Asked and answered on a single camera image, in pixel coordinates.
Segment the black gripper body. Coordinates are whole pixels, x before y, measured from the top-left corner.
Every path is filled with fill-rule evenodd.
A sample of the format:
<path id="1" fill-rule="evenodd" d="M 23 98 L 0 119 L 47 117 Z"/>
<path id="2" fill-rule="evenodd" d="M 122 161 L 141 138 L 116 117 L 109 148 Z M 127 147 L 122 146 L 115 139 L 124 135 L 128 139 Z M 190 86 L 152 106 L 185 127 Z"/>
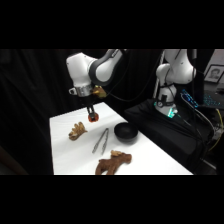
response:
<path id="1" fill-rule="evenodd" d="M 96 96 L 95 95 L 89 95 L 89 96 L 81 97 L 80 101 L 81 101 L 81 104 L 84 107 L 90 108 L 94 105 L 94 103 L 96 101 Z"/>

